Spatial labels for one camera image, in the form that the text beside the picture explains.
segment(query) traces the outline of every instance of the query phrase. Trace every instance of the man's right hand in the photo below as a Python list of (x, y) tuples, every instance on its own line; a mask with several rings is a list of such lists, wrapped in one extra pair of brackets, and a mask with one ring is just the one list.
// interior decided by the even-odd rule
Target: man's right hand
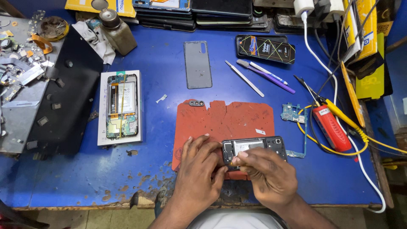
[(274, 211), (287, 206), (296, 196), (297, 178), (295, 168), (274, 151), (254, 148), (240, 151), (232, 160), (233, 166), (240, 166), (247, 172), (253, 183), (256, 199)]

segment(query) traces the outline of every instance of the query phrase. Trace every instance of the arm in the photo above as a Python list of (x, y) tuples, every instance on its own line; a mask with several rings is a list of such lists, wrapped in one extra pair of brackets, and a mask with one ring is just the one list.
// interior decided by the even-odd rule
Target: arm
[(239, 152), (232, 163), (250, 176), (258, 201), (275, 211), (292, 229), (337, 228), (297, 194), (295, 168), (275, 152), (263, 148)]
[(292, 229), (337, 229), (332, 222), (311, 208), (298, 194), (294, 196), (289, 204), (272, 210), (283, 218)]
[(221, 194), (226, 166), (218, 169), (211, 178), (219, 157), (214, 153), (221, 148), (219, 142), (209, 142), (209, 134), (185, 142), (181, 156), (181, 167), (175, 182), (174, 194), (161, 214), (150, 225), (150, 229), (183, 229), (201, 212), (215, 202)]

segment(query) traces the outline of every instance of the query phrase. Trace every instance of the floor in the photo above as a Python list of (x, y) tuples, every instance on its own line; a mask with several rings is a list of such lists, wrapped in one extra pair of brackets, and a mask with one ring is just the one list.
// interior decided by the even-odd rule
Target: floor
[[(341, 229), (388, 229), (385, 214), (361, 208), (316, 208)], [(32, 211), (37, 220), (50, 224), (49, 229), (146, 229), (154, 220), (154, 210)]]

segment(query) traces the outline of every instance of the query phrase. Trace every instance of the red silicone repair mat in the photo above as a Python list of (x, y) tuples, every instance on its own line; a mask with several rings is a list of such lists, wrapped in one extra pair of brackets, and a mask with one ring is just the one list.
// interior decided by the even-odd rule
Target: red silicone repair mat
[[(172, 164), (174, 171), (179, 169), (182, 147), (189, 136), (195, 139), (209, 133), (207, 142), (274, 136), (273, 108), (265, 103), (233, 102), (226, 106), (225, 101), (213, 101), (207, 109), (206, 106), (190, 106), (190, 100), (179, 104), (177, 108)], [(265, 131), (266, 135), (257, 133), (256, 129)], [(220, 149), (216, 153), (223, 158)], [(228, 172), (225, 178), (247, 180), (247, 175), (233, 171)]]

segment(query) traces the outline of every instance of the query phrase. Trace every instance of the gray phone back cover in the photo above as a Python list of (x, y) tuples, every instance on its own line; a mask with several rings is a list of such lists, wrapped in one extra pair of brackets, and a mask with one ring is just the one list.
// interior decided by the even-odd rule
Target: gray phone back cover
[(208, 46), (206, 41), (184, 42), (186, 86), (188, 89), (211, 88)]

